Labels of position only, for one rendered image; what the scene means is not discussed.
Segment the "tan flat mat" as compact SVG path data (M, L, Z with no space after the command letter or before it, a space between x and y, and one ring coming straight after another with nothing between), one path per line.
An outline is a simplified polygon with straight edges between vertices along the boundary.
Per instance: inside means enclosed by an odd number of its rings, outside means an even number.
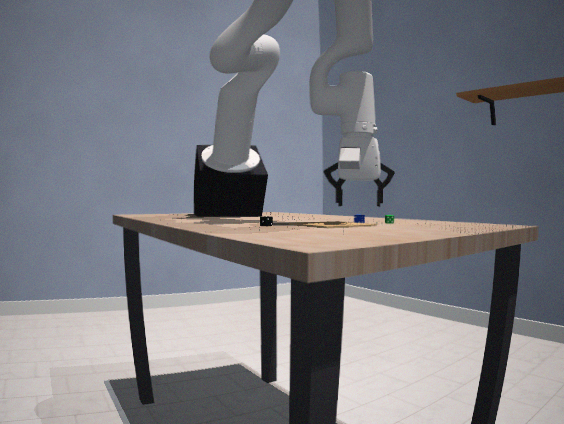
M301 224L300 224L300 223L301 223ZM299 222L299 223L289 223L289 225L318 227L318 228L344 228L344 227L377 226L377 224L356 223L356 222L342 222L342 221L329 221L329 222ZM314 226L314 225L321 225L321 226ZM354 225L354 226L344 226L344 225Z

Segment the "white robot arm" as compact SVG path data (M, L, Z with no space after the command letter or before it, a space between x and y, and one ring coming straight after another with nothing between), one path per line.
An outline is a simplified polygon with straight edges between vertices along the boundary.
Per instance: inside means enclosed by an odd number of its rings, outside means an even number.
M220 90L213 145L201 155L203 163L212 169L239 173L259 164L259 155L250 149L257 97L280 59L278 43L264 34L283 18L292 2L254 0L210 50L215 70L237 73ZM336 40L316 60L310 73L311 109L318 115L340 116L344 136L374 136L378 129L373 127L373 76L347 71L340 74L339 85L329 85L327 81L330 69L338 61L372 50L372 2L335 0L335 15ZM340 169L360 169L360 161L360 147L341 147Z

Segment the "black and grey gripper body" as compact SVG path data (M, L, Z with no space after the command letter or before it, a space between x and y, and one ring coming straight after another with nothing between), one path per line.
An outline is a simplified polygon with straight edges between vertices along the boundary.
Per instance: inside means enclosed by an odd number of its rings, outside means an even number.
M340 169L339 158L341 147L360 147L361 161L360 169ZM377 149L378 148L378 149ZM378 158L377 160L375 158ZM344 180L350 179L373 179L373 180L350 180L350 181L374 181L380 178L380 153L378 141L369 135L345 135L340 139L338 154L338 176Z

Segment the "black die with white pips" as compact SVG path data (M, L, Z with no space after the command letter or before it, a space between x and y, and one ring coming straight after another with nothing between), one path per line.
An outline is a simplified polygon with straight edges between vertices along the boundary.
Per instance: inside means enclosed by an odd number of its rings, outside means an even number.
M260 226L273 226L273 217L272 216L261 216L260 217Z

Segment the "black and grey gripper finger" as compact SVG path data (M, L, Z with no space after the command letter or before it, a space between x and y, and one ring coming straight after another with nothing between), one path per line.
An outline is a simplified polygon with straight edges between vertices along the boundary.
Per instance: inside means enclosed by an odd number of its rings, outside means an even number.
M335 163L334 165L330 166L329 168L325 169L323 172L324 172L326 178L328 179L328 181L336 188L336 203L338 203L338 206L342 206L342 189L341 189L341 186L343 185L345 180L339 178L339 180L336 182L333 179L333 177L331 176L331 173L333 171L335 171L336 169L338 169L338 162Z
M391 181L392 177L395 174L395 172L393 170L391 170L387 166L383 165L382 163L380 163L380 169L385 171L388 174L388 176L383 182L381 182L379 178L374 180L374 182L378 185L378 190L377 190L377 206L378 207L380 207L380 203L383 203L383 189L389 184L389 182Z

